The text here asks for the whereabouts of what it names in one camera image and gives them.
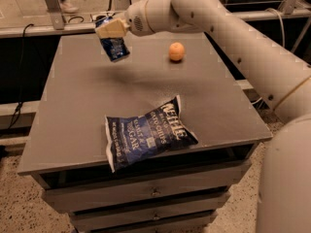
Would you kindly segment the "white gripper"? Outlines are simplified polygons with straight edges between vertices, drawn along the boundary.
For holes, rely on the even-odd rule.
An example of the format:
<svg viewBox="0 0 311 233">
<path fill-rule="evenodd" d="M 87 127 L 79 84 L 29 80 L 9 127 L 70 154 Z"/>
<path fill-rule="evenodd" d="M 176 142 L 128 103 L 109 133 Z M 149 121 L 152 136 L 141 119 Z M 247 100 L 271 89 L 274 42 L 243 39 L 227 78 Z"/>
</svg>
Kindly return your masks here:
<svg viewBox="0 0 311 233">
<path fill-rule="evenodd" d="M 95 33 L 100 39 L 124 37 L 129 29 L 136 36 L 151 35 L 153 30 L 147 20 L 147 4 L 147 0 L 141 0 L 130 5 L 124 13 L 126 21 L 121 18 L 100 20 Z"/>
</svg>

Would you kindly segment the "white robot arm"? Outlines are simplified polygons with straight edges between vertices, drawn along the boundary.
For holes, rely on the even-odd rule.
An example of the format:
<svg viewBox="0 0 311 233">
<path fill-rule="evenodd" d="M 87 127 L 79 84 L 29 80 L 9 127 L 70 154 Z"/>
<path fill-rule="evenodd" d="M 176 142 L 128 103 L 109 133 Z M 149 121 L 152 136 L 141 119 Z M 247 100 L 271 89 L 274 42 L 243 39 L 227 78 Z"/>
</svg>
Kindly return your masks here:
<svg viewBox="0 0 311 233">
<path fill-rule="evenodd" d="M 98 26 L 100 38 L 207 33 L 284 122 L 262 163 L 256 233 L 311 233 L 311 68 L 220 0 L 142 0 Z"/>
</svg>

